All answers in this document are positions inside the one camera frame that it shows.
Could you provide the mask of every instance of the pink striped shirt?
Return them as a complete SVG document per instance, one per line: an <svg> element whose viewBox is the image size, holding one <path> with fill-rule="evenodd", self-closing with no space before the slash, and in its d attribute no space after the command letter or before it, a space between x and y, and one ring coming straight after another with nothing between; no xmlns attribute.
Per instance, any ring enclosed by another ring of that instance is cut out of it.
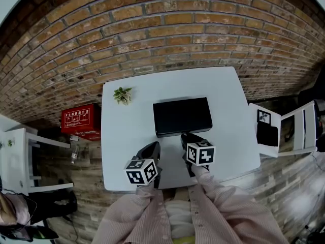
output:
<svg viewBox="0 0 325 244"><path fill-rule="evenodd" d="M202 167L188 187L195 243L288 244L271 212L238 187L223 187ZM124 195L106 211L93 244L172 244L161 190L153 184Z"/></svg>

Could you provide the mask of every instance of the brick wall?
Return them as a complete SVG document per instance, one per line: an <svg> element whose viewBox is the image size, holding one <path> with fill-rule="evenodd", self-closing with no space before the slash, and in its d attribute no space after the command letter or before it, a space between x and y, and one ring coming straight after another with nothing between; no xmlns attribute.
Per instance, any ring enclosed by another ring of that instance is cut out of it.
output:
<svg viewBox="0 0 325 244"><path fill-rule="evenodd" d="M22 0L0 30L0 112L57 125L106 81L209 66L233 66L248 100L293 95L323 27L313 0Z"/></svg>

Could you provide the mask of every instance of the floor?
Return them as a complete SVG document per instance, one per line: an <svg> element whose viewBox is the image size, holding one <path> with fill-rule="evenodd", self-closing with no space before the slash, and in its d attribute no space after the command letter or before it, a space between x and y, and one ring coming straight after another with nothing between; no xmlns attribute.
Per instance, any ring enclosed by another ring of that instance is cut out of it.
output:
<svg viewBox="0 0 325 244"><path fill-rule="evenodd" d="M42 176L57 181L62 178L73 181L78 198L78 211L72 216L78 233L78 244L91 243L107 207L122 193L108 192L104 188L101 143L79 141L80 153L76 164L71 164L72 149L56 147L35 151L38 169ZM290 149L290 143L281 139L282 149ZM248 190L257 202L267 206L289 241L302 238L311 228L324 221L325 155L315 153L281 158L262 159L261 166L245 174L229 178L223 185L235 185ZM57 232L57 243L72 244L76 240L71 222L62 218L48 219L49 226Z"/></svg>

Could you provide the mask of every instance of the person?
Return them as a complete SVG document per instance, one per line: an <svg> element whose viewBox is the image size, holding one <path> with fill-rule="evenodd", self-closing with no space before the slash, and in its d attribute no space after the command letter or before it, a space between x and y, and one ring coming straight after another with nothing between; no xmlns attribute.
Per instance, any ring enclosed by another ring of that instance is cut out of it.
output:
<svg viewBox="0 0 325 244"><path fill-rule="evenodd" d="M65 199L69 199L66 205L55 203L55 201ZM2 228L3 226L32 225L47 218L69 215L76 210L76 196L73 192L68 193L66 190L52 193L30 193L29 196L0 192L0 226Z"/></svg>
<svg viewBox="0 0 325 244"><path fill-rule="evenodd" d="M172 198L153 183L122 196L107 209L92 243L288 244L271 212L251 195L222 186L202 166L192 172L198 184Z"/></svg>

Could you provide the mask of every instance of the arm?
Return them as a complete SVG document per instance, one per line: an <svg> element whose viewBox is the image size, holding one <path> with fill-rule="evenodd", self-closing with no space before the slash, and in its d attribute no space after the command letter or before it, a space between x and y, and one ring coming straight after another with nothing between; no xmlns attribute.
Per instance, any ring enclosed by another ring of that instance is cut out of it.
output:
<svg viewBox="0 0 325 244"><path fill-rule="evenodd" d="M17 222L17 217L13 213L7 199L3 195L3 193L0 192L0 204L1 204L1 209L0 209L0 216L1 219L5 223L16 223Z"/></svg>
<svg viewBox="0 0 325 244"><path fill-rule="evenodd" d="M135 227L153 195L153 182L146 187L138 187L136 194L124 195L106 211L93 244L119 243L127 238Z"/></svg>
<svg viewBox="0 0 325 244"><path fill-rule="evenodd" d="M244 243L288 243L272 213L238 187L223 187L203 167L193 166L208 198Z"/></svg>

